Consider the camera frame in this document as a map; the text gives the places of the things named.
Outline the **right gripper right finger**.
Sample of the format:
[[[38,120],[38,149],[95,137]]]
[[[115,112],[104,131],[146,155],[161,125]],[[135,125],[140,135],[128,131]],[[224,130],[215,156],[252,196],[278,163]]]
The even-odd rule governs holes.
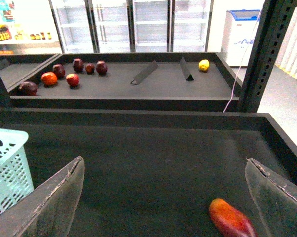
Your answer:
[[[255,159],[245,178],[268,237],[297,237],[297,186]]]

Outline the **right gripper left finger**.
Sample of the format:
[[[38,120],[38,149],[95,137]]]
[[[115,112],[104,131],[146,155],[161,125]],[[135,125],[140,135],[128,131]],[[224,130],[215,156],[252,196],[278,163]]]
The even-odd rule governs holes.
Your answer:
[[[0,237],[68,236],[84,173],[84,159],[78,156],[0,215]]]

